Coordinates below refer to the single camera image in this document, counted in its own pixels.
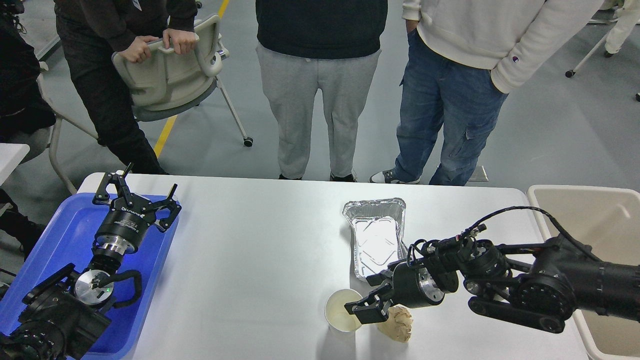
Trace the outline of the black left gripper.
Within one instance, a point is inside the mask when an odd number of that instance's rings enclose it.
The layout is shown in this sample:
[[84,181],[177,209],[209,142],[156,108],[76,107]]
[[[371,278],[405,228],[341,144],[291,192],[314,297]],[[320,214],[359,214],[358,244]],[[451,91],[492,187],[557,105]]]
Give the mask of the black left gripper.
[[[152,202],[144,196],[134,195],[126,183],[126,176],[134,164],[126,166],[122,174],[105,173],[94,194],[94,205],[108,205],[109,210],[94,235],[94,248],[111,249],[121,255],[138,251],[147,231],[154,225],[161,233],[172,227],[182,210],[174,199],[177,184],[173,184],[166,198]],[[117,197],[111,199],[106,187],[114,185]],[[158,212],[168,210],[165,217]]]

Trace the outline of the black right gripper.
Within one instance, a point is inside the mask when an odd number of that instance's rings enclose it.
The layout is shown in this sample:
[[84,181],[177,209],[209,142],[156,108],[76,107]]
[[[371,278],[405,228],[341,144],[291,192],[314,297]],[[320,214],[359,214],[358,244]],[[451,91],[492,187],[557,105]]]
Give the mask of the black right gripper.
[[366,277],[370,287],[387,287],[390,291],[371,291],[368,296],[343,305],[349,315],[355,315],[361,324],[375,324],[389,319],[392,305],[411,309],[438,306],[445,293],[435,284],[426,268],[413,269],[404,260],[391,262],[387,269]]

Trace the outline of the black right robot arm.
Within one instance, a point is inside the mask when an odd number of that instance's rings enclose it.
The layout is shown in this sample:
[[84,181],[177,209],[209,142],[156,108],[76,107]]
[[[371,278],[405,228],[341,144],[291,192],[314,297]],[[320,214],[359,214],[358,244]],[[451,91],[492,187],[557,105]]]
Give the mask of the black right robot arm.
[[601,260],[548,218],[558,235],[543,243],[477,239],[486,216],[454,237],[416,240],[405,258],[366,278],[374,287],[368,296],[344,308],[362,324],[385,322],[395,305],[439,305],[462,275],[468,307],[499,321],[554,334],[578,309],[638,321],[639,267]]

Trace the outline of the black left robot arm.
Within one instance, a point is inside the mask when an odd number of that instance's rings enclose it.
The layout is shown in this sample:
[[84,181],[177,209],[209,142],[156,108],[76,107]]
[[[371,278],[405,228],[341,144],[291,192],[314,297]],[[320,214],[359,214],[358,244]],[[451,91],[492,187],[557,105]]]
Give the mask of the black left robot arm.
[[106,173],[65,200],[1,301],[3,360],[116,360],[137,339],[182,207]]

